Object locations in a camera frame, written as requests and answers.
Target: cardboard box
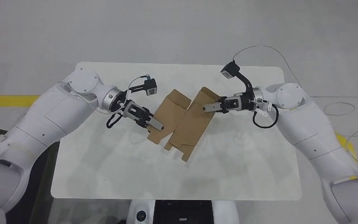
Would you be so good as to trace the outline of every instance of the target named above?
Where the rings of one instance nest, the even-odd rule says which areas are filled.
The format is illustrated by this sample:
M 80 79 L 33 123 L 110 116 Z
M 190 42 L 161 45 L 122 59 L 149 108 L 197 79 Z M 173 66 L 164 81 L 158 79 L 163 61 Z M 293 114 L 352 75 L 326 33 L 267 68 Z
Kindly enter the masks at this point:
M 205 104 L 212 104 L 219 98 L 210 89 L 203 87 L 190 104 L 191 100 L 188 97 L 173 90 L 154 114 L 154 118 L 164 125 L 164 129 L 159 131 L 148 126 L 150 131 L 148 139 L 159 144 L 164 137 L 173 133 L 164 148 L 169 151 L 172 146 L 176 147 L 183 153 L 182 160 L 187 162 L 215 114 L 204 112 L 202 108 Z

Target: floor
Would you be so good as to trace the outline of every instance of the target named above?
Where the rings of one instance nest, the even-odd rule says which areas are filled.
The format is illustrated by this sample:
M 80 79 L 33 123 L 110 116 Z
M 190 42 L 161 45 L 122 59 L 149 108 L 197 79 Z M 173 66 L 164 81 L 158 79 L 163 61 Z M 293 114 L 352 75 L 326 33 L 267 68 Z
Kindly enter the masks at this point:
M 358 96 L 357 10 L 356 0 L 1 0 L 0 95 L 39 95 L 81 61 L 226 64 L 240 49 L 265 44 L 285 56 L 309 95 L 342 96 L 315 100 L 330 114 L 349 113 L 329 116 L 336 131 L 349 136 L 358 127 L 357 111 L 331 103 L 358 105 L 357 98 L 343 97 Z M 281 67 L 286 80 L 295 81 L 272 49 L 248 49 L 236 61 Z M 0 128 L 10 128 L 26 110 L 0 108 Z M 317 174 L 297 155 L 301 200 L 237 202 L 242 223 L 335 223 Z M 55 205 L 81 207 L 83 202 Z M 94 210 L 76 212 L 89 217 Z M 111 208 L 106 212 L 116 214 Z

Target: white table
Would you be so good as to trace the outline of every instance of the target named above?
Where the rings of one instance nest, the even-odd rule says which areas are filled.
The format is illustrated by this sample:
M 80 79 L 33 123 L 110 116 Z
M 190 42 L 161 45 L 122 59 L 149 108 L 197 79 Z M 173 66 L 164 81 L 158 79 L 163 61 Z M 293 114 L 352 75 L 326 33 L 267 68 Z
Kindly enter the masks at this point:
M 130 95 L 151 112 L 174 88 L 194 99 L 206 86 L 222 96 L 244 91 L 237 79 L 220 74 L 223 66 L 81 62 L 77 68 L 97 72 L 105 84 L 127 88 L 149 73 L 158 93 Z M 254 86 L 284 82 L 277 67 L 241 67 Z M 63 138 L 51 193 L 54 198 L 298 200 L 300 179 L 295 149 L 273 127 L 260 129 L 249 111 L 216 114 L 188 163 L 180 152 L 147 140 L 148 132 L 130 119 L 106 128 L 109 116 L 94 112 Z M 268 118 L 258 120 L 264 124 Z

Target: white robot body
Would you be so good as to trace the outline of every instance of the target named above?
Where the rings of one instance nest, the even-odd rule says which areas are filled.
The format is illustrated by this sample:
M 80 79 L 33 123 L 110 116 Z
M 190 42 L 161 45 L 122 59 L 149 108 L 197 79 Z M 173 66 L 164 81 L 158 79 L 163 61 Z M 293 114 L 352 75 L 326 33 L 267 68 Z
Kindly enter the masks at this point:
M 298 101 L 300 105 L 282 111 L 276 126 L 313 165 L 321 178 L 324 201 L 337 222 L 358 223 L 358 181 L 350 180 L 350 177 L 358 176 L 358 164 L 338 142 L 324 112 L 301 88 L 298 89 L 303 96 Z M 270 92 L 270 98 L 274 98 L 272 94 L 275 93 L 277 88 Z M 290 96 L 287 95 L 286 101 L 292 101 Z M 273 111 L 269 115 L 274 119 Z

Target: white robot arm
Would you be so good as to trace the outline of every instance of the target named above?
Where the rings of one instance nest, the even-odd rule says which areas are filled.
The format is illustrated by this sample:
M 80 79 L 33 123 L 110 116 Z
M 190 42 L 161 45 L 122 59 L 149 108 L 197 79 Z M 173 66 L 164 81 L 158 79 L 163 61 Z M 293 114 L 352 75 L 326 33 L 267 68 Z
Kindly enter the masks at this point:
M 76 130 L 97 108 L 113 116 L 118 112 L 120 118 L 128 117 L 144 128 L 152 125 L 163 129 L 148 109 L 127 99 L 128 91 L 156 93 L 155 80 L 149 75 L 141 78 L 147 78 L 144 85 L 123 92 L 104 85 L 93 71 L 76 70 L 41 95 L 27 114 L 0 136 L 0 222 L 23 196 L 36 159 L 51 144 Z
M 222 70 L 226 78 L 238 77 L 246 92 L 222 97 L 205 111 L 227 113 L 230 110 L 250 110 L 255 116 L 269 115 L 282 135 L 304 154 L 321 178 L 324 201 L 340 224 L 358 223 L 358 164 L 340 145 L 331 122 L 317 104 L 295 83 L 283 83 L 266 89 L 252 88 L 235 62 Z

